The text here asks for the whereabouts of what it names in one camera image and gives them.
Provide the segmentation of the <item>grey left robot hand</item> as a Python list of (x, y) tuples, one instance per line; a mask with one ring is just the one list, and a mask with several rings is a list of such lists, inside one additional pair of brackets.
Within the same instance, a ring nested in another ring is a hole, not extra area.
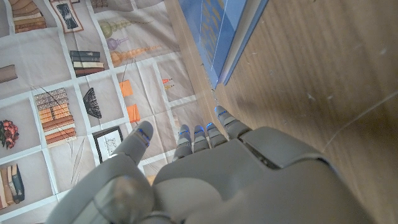
[(274, 128), (251, 129), (222, 106), (220, 126), (183, 125), (170, 164), (138, 165), (154, 133), (138, 124), (67, 193), (48, 223), (372, 223), (316, 149)]

